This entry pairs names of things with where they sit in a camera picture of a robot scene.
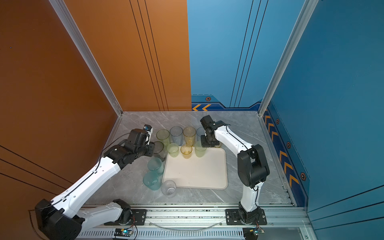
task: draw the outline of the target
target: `gray marble tabletop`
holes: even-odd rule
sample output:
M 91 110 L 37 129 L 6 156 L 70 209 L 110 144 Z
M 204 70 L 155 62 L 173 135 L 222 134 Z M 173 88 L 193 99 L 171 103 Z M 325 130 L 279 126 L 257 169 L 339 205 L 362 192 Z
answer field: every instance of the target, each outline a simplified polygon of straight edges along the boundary
M 260 144 L 265 150 L 270 174 L 260 192 L 260 204 L 290 204 L 291 199 L 282 186 L 275 163 L 268 150 L 266 139 L 257 120 L 258 115 L 252 111 L 174 111 L 174 112 L 124 112 L 114 139 L 130 132 L 134 128 L 142 129 L 145 124 L 154 128 L 151 141 L 157 141 L 156 132 L 170 129 L 173 126 L 201 127 L 200 119 L 211 115 L 214 121 L 222 120 L 230 124 L 231 130 L 251 144 Z M 167 198 L 161 190 L 152 191 L 143 184 L 143 176 L 149 170 L 147 163 L 150 157 L 140 157 L 133 164 L 110 178 L 87 201 L 88 204 L 106 204 L 114 199 L 122 199 L 131 204 L 152 203 L 229 203 L 237 204 L 243 191 L 243 184 L 237 175 L 237 156 L 226 146 L 228 187 L 223 190 L 177 188 L 173 198 Z

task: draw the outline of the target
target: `chevron marking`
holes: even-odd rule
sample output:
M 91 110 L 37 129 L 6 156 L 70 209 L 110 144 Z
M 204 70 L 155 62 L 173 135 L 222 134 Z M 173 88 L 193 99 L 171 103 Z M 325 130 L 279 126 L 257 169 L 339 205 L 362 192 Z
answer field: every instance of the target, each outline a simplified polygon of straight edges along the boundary
M 268 123 L 268 132 L 271 132 L 271 126 L 274 127 L 273 123 Z
M 297 184 L 299 184 L 299 180 L 297 180 L 294 176 L 292 176 L 291 174 L 289 175 L 289 186 L 292 188 L 292 180 L 294 180 L 295 182 L 297 182 Z
M 200 106 L 201 106 L 201 104 L 198 104 L 198 105 L 196 105 L 194 108 L 192 108 L 192 110 L 198 111 L 196 108 L 198 108 L 198 107 L 200 107 Z
M 286 154 L 285 152 L 280 151 L 280 162 L 281 162 L 281 156 L 282 156 L 282 155 L 288 157 L 287 154 Z
M 271 138 L 272 138 L 272 142 L 273 142 L 273 136 L 274 136 L 274 135 L 279 136 L 279 135 L 277 134 L 277 132 L 272 131 L 272 137 L 271 137 Z
M 207 110 L 207 107 L 209 107 L 209 106 L 211 106 L 211 104 L 208 104 L 207 106 L 203 107 L 203 110 L 204 110 L 204 111 L 208 111 L 208 110 Z
M 266 125 L 267 118 L 271 118 L 271 117 L 270 116 L 265 116 L 265 125 Z
M 287 162 L 284 162 L 284 173 L 287 174 L 287 167 L 293 170 L 292 166 L 288 164 Z

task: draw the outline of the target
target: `blue wall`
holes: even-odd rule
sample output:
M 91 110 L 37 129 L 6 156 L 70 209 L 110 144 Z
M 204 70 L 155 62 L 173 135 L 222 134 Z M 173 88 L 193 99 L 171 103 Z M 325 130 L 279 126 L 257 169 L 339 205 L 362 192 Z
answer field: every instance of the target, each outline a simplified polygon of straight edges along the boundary
M 319 240 L 383 237 L 383 78 L 384 1 L 319 1 L 272 98 Z
M 188 0 L 192 95 L 212 95 L 225 107 L 260 101 L 303 3 Z

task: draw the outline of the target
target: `diagonal black stripe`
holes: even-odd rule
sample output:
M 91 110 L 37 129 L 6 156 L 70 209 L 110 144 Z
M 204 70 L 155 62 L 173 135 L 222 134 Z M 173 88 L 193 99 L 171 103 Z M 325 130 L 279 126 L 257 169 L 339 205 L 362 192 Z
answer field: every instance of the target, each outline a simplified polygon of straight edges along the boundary
M 6 175 L 6 174 L 4 174 L 4 173 L 1 173 L 1 172 L 0 172 L 0 174 L 1 174 L 1 175 L 4 175 L 4 176 L 6 176 L 6 177 L 12 178 L 12 179 L 14 179 L 14 180 L 16 180 L 16 181 L 19 181 L 19 182 L 22 182 L 22 183 L 28 184 L 29 186 L 32 186 L 32 187 L 38 188 L 38 189 L 40 189 L 40 190 L 43 190 L 43 191 L 46 191 L 46 192 L 52 193 L 53 195 L 58 195 L 58 194 L 56 194 L 56 193 L 53 193 L 53 192 L 47 191 L 47 190 L 45 190 L 45 189 L 42 189 L 42 188 L 40 188 L 40 187 L 36 187 L 35 185 L 32 185 L 32 184 L 29 184 L 29 183 L 27 183 L 27 182 L 24 182 L 24 181 L 18 180 L 18 179 L 14 178 L 14 177 L 8 176 L 8 175 Z
M 252 4 L 251 4 L 251 10 L 249 11 L 249 17 L 248 17 L 247 28 L 245 29 L 244 40 L 243 40 L 243 46 L 242 46 L 242 48 L 241 48 L 239 64 L 238 64 L 238 66 L 237 66 L 236 77 L 235 77 L 235 83 L 233 84 L 233 90 L 232 90 L 231 102 L 229 103 L 229 107 L 231 107 L 231 104 L 232 104 L 232 98 L 233 98 L 233 93 L 234 93 L 234 91 L 235 91 L 236 78 L 237 78 L 237 73 L 239 72 L 240 60 L 241 60 L 241 55 L 243 54 L 243 48 L 244 48 L 244 43 L 245 43 L 245 36 L 247 35 L 249 19 L 250 19 L 250 17 L 251 17 L 251 12 L 252 12 L 252 6 L 253 6 L 253 0 L 252 0 Z
M 253 24 L 253 29 L 252 29 L 252 34 L 251 34 L 251 40 L 249 40 L 249 45 L 248 45 L 247 55 L 246 55 L 246 57 L 245 57 L 245 61 L 244 61 L 243 71 L 242 71 L 242 73 L 241 73 L 241 77 L 240 77 L 239 88 L 237 89 L 237 94 L 236 94 L 235 104 L 233 105 L 234 107 L 236 106 L 237 96 L 238 96 L 238 94 L 239 94 L 240 85 L 241 85 L 241 79 L 243 78 L 243 73 L 244 73 L 245 64 L 247 63 L 249 47 L 251 46 L 252 36 L 253 36 L 253 31 L 255 30 L 256 20 L 257 20 L 257 16 L 259 15 L 259 10 L 260 10 L 260 4 L 261 4 L 261 3 L 262 3 L 262 2 L 261 2 L 261 0 L 260 0 L 259 8 L 257 9 L 257 13 L 256 13 L 255 23 Z
M 339 226 L 344 226 L 344 225 L 349 225 L 349 224 L 354 224 L 354 223 L 359 223 L 359 222 L 368 222 L 368 221 L 377 220 L 377 219 L 382 219 L 382 218 L 384 218 L 384 217 L 376 217 L 376 218 L 371 218 L 371 219 L 362 220 L 362 221 L 357 221 L 357 222 L 350 222 L 350 223 L 339 224 L 339 225 L 330 226 L 330 227 L 318 228 L 318 229 L 314 229 L 314 230 L 316 231 L 316 230 L 321 230 L 321 229 L 326 229 L 326 228 L 331 228 L 331 227 L 339 227 Z
M 269 1 L 269 0 L 267 0 L 266 5 L 265 5 L 265 9 L 264 9 L 264 14 L 263 14 L 262 22 L 261 22 L 261 24 L 260 24 L 260 28 L 259 28 L 259 33 L 257 34 L 255 47 L 253 48 L 253 53 L 252 53 L 252 56 L 251 56 L 251 62 L 249 63 L 249 66 L 248 66 L 247 75 L 245 76 L 245 80 L 244 80 L 243 90 L 241 91 L 241 96 L 240 96 L 239 104 L 237 105 L 237 107 L 240 106 L 240 101 L 241 101 L 241 98 L 242 98 L 242 96 L 243 96 L 245 83 L 247 82 L 247 77 L 248 77 L 248 73 L 249 73 L 249 68 L 251 67 L 253 54 L 255 53 L 255 48 L 256 48 L 257 40 L 259 39 L 260 29 L 262 28 L 262 24 L 263 24 L 263 20 L 264 20 L 264 15 L 265 15 L 265 10 L 266 10 L 266 7 L 268 6 L 268 1 Z
M 313 221 L 317 221 L 317 220 L 320 220 L 320 219 L 324 219 L 324 218 L 327 218 L 327 217 L 333 217 L 333 216 L 336 216 L 336 215 L 339 215 L 339 214 L 344 214 L 344 213 L 346 213 L 346 212 L 351 212 L 351 211 L 355 211 L 355 210 L 363 209 L 363 208 L 366 208 L 366 207 L 375 206 L 375 205 L 377 205 L 377 204 L 382 204 L 382 203 L 384 203 L 384 201 L 382 201 L 382 202 L 378 202 L 378 203 L 375 203 L 375 204 L 371 204 L 371 205 L 367 205 L 367 206 L 364 206 L 364 207 L 358 207 L 358 208 L 356 208 L 356 209 L 348 210 L 348 211 L 341 212 L 341 213 L 338 213 L 338 214 L 333 214 L 333 215 L 330 215 L 330 216 L 326 216 L 326 217 L 318 218 L 318 219 L 315 219 L 315 220 L 311 220 L 311 222 L 313 222 Z
M 161 84 L 163 85 L 164 98 L 166 99 L 167 110 L 169 111 L 169 108 L 168 108 L 168 101 L 167 101 L 167 95 L 166 95 L 166 90 L 165 90 L 165 88 L 164 88 L 163 77 L 162 77 L 162 75 L 161 75 L 161 69 L 160 69 L 160 64 L 159 64 L 159 57 L 157 56 L 156 45 L 155 45 L 155 39 L 153 38 L 153 32 L 152 32 L 152 27 L 151 27 L 151 21 L 149 20 L 149 13 L 148 13 L 148 8 L 147 8 L 147 2 L 144 0 L 144 3 L 145 3 L 145 8 L 146 8 L 146 10 L 147 10 L 147 16 L 148 16 L 149 27 L 150 27 L 150 29 L 151 29 L 152 40 L 153 40 L 153 46 L 155 47 L 155 54 L 156 54 L 156 58 L 157 58 L 157 65 L 159 66 L 159 72 L 160 72 Z
M 30 160 L 26 159 L 26 158 L 25 158 L 25 157 L 23 157 L 23 156 L 20 156 L 19 154 L 15 153 L 15 152 L 13 152 L 13 151 L 11 151 L 11 150 L 9 150 L 8 148 L 6 148 L 6 147 L 3 147 L 3 146 L 1 146 L 1 145 L 0 145 L 0 147 L 2 147 L 2 148 L 4 148 L 5 150 L 7 150 L 7 151 L 9 151 L 9 152 L 11 152 L 11 153 L 13 153 L 13 154 L 15 154 L 15 155 L 17 155 L 17 156 L 21 157 L 21 158 L 22 158 L 22 159 L 24 159 L 24 160 L 27 160 L 28 162 L 30 162 L 30 163 L 32 163 L 32 164 L 34 164 L 34 165 L 38 166 L 38 167 L 40 167 L 40 168 L 42 168 L 42 169 L 44 169 L 44 170 L 46 170 L 46 171 L 48 171 L 48 172 L 52 173 L 53 175 L 55 175 L 55 176 L 57 176 L 57 177 L 59 177 L 59 178 L 61 178 L 61 179 L 65 180 L 65 181 L 67 181 L 67 182 L 69 182 L 69 183 L 73 184 L 73 182 L 70 182 L 70 181 L 66 180 L 65 178 L 63 178 L 63 177 L 60 177 L 59 175 L 57 175 L 57 174 L 55 174 L 55 173 L 53 173 L 53 172 L 49 171 L 49 170 L 48 170 L 48 169 L 46 169 L 46 168 L 43 168 L 42 166 L 40 166 L 40 165 L 38 165 L 38 164 L 36 164 L 36 163 L 34 163 L 34 162 L 32 162 L 32 161 L 30 161 Z
M 155 91 L 155 85 L 153 84 L 153 80 L 152 80 L 152 76 L 151 76 L 151 71 L 149 70 L 149 65 L 148 65 L 147 57 L 146 57 L 145 52 L 144 52 L 144 46 L 143 46 L 143 42 L 141 41 L 139 27 L 137 26 L 136 17 L 135 17 L 135 13 L 133 12 L 133 7 L 132 7 L 131 0 L 129 0 L 129 4 L 131 5 L 133 18 L 135 19 L 135 23 L 136 23 L 137 33 L 139 34 L 139 38 L 140 38 L 140 42 L 141 42 L 141 47 L 143 48 L 143 53 L 144 53 L 144 57 L 145 57 L 145 62 L 147 63 L 147 67 L 148 67 L 149 77 L 151 78 L 153 92 L 155 93 L 155 97 L 156 97 L 156 101 L 157 101 L 157 106 L 159 107 L 159 111 L 160 111 L 159 100 L 157 99 L 157 95 L 156 95 L 156 91 Z
M 56 186 L 62 187 L 62 186 L 60 186 L 60 185 L 58 185 L 58 184 L 56 184 L 56 183 L 54 183 L 54 182 L 51 182 L 51 181 L 49 181 L 49 180 L 47 180 L 47 179 L 45 179 L 45 178 L 43 178 L 43 177 L 40 177 L 40 176 L 38 176 L 38 175 L 36 175 L 36 174 L 30 172 L 30 171 L 27 171 L 27 170 L 25 170 L 25 169 L 23 169 L 23 168 L 21 168 L 21 167 L 18 167 L 18 166 L 16 166 L 16 165 L 13 165 L 12 163 L 7 162 L 6 160 L 3 160 L 3 159 L 1 159 L 1 158 L 0 158 L 0 160 L 3 161 L 3 162 L 8 163 L 8 164 L 10 164 L 10 165 L 12 165 L 12 166 L 14 166 L 14 167 L 17 167 L 18 169 L 21 169 L 21 170 L 23 170 L 23 171 L 25 171 L 25 172 L 27 172 L 27 173 L 30 173 L 30 174 L 32 174 L 32 175 L 35 175 L 36 177 L 39 177 L 39 178 L 41 178 L 41 179 L 44 179 L 44 180 L 46 180 L 47 182 L 50 182 L 50 183 L 52 183 L 52 184 L 54 184 L 54 185 L 56 185 Z
M 378 189 L 378 188 L 381 188 L 381 187 L 384 187 L 384 185 L 381 185 L 381 186 L 378 186 L 378 187 L 372 188 L 372 189 L 370 189 L 370 190 L 367 190 L 367 191 L 365 191 L 365 192 L 361 192 L 361 193 L 359 193 L 359 194 L 356 194 L 356 195 L 353 195 L 353 196 L 350 196 L 350 197 L 347 197 L 347 198 L 344 198 L 344 199 L 338 200 L 338 201 L 336 201 L 336 202 L 333 202 L 333 203 L 331 203 L 331 204 L 327 204 L 327 205 L 325 205 L 325 206 L 322 206 L 322 207 L 319 207 L 319 208 L 313 209 L 313 210 L 311 210 L 311 211 L 308 211 L 308 212 L 313 212 L 313 211 L 316 211 L 316 210 L 318 210 L 318 209 L 322 209 L 323 207 L 327 207 L 327 206 L 329 206 L 329 205 L 332 205 L 332 204 L 335 204 L 335 203 L 338 203 L 338 202 L 341 202 L 341 201 L 347 200 L 347 199 L 349 199 L 349 198 L 352 198 L 352 197 L 356 197 L 356 196 L 358 196 L 358 195 L 364 194 L 364 193 L 366 193 L 366 192 L 370 192 L 370 191 L 372 191 L 372 190 L 375 190 L 375 189 Z
M 165 109 L 165 107 L 164 107 L 164 103 L 163 103 L 163 97 L 161 96 L 161 91 L 160 91 L 159 81 L 157 80 L 157 74 L 156 74 L 156 70 L 155 70 L 155 64 L 153 63 L 153 58 L 152 58 L 151 48 L 149 47 L 149 42 L 148 42 L 148 37 L 147 37 L 147 31 L 145 30 L 145 26 L 144 26 L 143 15 L 141 14 L 141 9 L 140 9 L 139 0 L 137 0 L 137 5 L 139 6 L 139 11 L 140 11 L 140 16 L 141 16 L 141 22 L 143 23 L 143 27 L 144 27 L 145 38 L 147 39 L 147 45 L 148 45 L 149 55 L 151 56 L 152 66 L 153 66 L 153 71 L 155 72 L 155 78 L 156 78 L 156 82 L 157 82 L 157 87 L 159 88 L 159 94 L 160 94 L 161 104 L 163 105 L 163 109 Z

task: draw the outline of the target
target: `white tray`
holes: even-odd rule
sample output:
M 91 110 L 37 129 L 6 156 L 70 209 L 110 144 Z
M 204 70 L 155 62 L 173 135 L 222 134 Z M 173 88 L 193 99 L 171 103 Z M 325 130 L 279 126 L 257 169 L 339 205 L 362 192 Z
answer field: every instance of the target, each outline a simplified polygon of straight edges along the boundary
M 163 182 L 173 180 L 178 187 L 225 189 L 228 185 L 225 151 L 209 147 L 202 157 L 197 157 L 193 147 L 192 156 L 185 159 L 179 150 L 177 157 L 167 155 Z

